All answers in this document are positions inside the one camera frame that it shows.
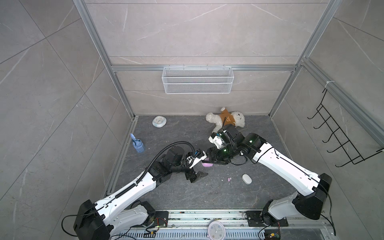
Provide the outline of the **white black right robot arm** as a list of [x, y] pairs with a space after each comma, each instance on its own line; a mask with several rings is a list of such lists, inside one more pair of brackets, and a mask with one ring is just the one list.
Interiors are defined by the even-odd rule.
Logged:
[[311, 220], [322, 216], [332, 178], [311, 172], [277, 151], [255, 133], [243, 136], [236, 127], [225, 125], [209, 137], [214, 144], [207, 150], [206, 163], [227, 165], [235, 156], [243, 156], [253, 164], [262, 164], [291, 184], [296, 192], [279, 200], [269, 200], [260, 213], [266, 226], [291, 216], [302, 215]]

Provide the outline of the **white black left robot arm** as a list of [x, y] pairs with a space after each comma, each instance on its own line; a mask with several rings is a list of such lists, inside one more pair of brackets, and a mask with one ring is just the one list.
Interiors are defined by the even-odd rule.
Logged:
[[156, 211], [149, 203], [140, 203], [132, 209], [129, 207], [169, 180], [173, 173], [184, 173], [191, 183], [207, 176], [207, 173], [194, 170], [194, 166], [206, 158], [205, 151], [195, 149], [186, 141], [164, 147], [133, 181], [95, 203], [91, 200], [82, 203], [74, 215], [76, 219], [71, 237], [79, 240], [117, 240], [124, 236], [122, 231], [125, 228], [151, 224]]

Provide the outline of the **pink oval earbud case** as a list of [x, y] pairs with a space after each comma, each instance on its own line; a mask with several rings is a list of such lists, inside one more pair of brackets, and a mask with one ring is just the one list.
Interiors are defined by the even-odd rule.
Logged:
[[202, 163], [202, 165], [203, 165], [205, 168], [210, 168], [210, 167], [212, 167], [214, 164], [212, 164], [212, 163]]

